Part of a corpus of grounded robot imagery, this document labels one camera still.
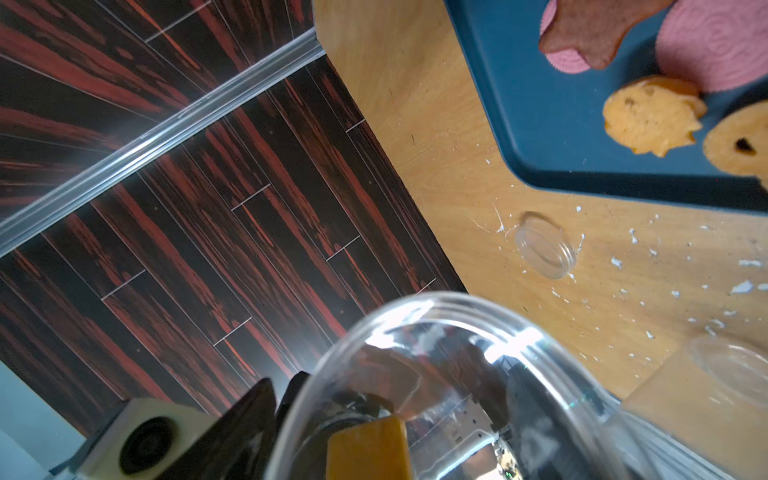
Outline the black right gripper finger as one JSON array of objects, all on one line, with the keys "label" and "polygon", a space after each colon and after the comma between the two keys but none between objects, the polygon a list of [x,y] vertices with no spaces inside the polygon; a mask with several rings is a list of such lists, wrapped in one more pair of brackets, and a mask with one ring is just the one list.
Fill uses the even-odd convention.
[{"label": "black right gripper finger", "polygon": [[159,477],[262,479],[276,437],[276,407],[272,382],[260,380]]}]

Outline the clear jar with yellow cookies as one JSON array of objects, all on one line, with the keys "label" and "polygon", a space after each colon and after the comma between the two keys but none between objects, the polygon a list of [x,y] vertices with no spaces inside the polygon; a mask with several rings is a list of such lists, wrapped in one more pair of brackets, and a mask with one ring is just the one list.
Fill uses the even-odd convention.
[{"label": "clear jar with yellow cookies", "polygon": [[326,479],[330,437],[404,421],[412,479],[656,479],[612,396],[542,328],[465,293],[363,318],[320,360],[281,427],[269,479]]}]

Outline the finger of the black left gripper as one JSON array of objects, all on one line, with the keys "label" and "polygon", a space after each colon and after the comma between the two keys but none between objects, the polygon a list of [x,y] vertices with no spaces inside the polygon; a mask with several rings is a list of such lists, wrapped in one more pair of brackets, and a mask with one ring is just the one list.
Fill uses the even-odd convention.
[{"label": "finger of the black left gripper", "polygon": [[296,373],[288,383],[288,386],[277,403],[277,409],[275,413],[275,428],[279,432],[285,419],[287,418],[292,405],[296,401],[301,389],[311,375],[305,371]]}]

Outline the clear jar with mixed cookies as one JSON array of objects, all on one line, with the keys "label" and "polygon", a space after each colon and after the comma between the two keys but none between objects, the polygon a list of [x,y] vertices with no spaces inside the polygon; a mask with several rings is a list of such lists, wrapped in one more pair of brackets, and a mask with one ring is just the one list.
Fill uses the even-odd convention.
[{"label": "clear jar with mixed cookies", "polygon": [[690,341],[622,409],[733,479],[767,477],[767,353],[749,343]]}]

